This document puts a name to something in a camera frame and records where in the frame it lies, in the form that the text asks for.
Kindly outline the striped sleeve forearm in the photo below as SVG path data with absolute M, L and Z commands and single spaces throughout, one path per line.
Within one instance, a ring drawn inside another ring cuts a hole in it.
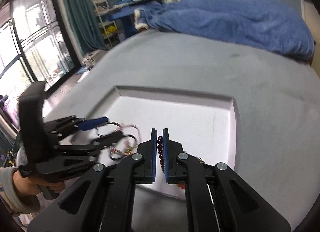
M 31 214 L 40 211 L 40 202 L 37 196 L 21 196 L 16 193 L 13 175 L 16 167 L 1 167 L 1 201 L 11 216 Z

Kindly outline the left hand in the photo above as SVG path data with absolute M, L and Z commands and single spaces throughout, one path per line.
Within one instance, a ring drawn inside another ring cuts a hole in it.
M 65 189 L 64 182 L 50 183 L 38 176 L 22 177 L 19 171 L 12 175 L 12 182 L 19 197 L 38 195 L 41 192 L 40 186 L 48 187 L 53 192 L 61 192 Z

